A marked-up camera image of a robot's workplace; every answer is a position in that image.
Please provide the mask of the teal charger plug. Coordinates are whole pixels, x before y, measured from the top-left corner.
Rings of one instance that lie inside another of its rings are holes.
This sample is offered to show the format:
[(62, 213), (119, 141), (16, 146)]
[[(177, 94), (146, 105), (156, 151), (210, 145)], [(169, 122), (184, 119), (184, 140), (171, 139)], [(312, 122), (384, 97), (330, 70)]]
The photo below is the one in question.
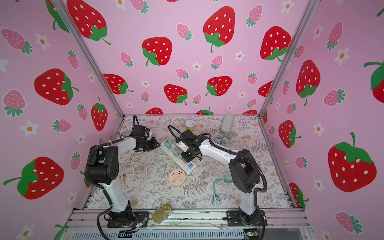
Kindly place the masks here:
[(165, 141), (165, 147), (166, 147), (167, 149), (171, 149), (171, 148), (173, 147), (173, 145), (172, 145), (172, 143), (171, 143), (169, 140), (166, 140), (166, 141)]
[(222, 139), (221, 138), (219, 138), (219, 137), (215, 137), (215, 143), (217, 143), (217, 144), (221, 144), (222, 143)]

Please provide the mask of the light green charger plug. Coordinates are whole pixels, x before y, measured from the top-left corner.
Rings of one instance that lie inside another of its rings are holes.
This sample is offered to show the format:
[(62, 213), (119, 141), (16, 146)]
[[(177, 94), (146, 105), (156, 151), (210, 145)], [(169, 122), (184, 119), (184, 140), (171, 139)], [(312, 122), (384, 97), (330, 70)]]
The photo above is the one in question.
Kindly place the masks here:
[(172, 152), (173, 152), (173, 154), (174, 154), (176, 157), (180, 155), (179, 150), (176, 149), (176, 148), (173, 148), (173, 149), (172, 149)]
[(230, 139), (227, 138), (227, 137), (223, 137), (223, 138), (222, 138), (222, 143), (223, 143), (223, 144), (228, 144), (229, 141), (230, 141)]

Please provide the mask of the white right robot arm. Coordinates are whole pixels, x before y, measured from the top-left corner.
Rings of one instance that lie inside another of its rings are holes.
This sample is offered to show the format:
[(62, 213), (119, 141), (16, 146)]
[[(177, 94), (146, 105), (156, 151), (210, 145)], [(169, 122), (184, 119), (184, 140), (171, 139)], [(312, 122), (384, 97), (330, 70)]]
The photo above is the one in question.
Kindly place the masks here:
[(235, 151), (221, 146), (214, 143), (208, 133), (192, 138), (181, 135), (176, 138), (176, 144), (183, 150), (181, 156), (187, 163), (194, 158), (208, 156), (229, 167), (232, 181), (241, 192), (239, 215), (245, 226), (251, 226), (257, 222), (258, 217), (263, 217), (257, 195), (258, 192), (265, 193), (268, 184), (265, 174), (250, 151)]

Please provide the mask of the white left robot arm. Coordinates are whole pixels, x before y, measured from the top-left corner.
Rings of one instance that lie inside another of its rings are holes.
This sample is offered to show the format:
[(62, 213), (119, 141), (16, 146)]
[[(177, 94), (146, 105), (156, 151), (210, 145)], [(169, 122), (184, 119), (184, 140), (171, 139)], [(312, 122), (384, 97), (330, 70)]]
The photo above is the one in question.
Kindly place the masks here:
[(130, 201), (124, 196), (118, 180), (120, 165), (119, 156), (127, 151), (149, 152), (160, 147), (155, 138), (142, 139), (121, 137), (90, 148), (85, 168), (85, 178), (91, 186), (99, 188), (107, 198), (110, 210), (107, 214), (110, 221), (122, 226), (130, 226), (135, 214)]

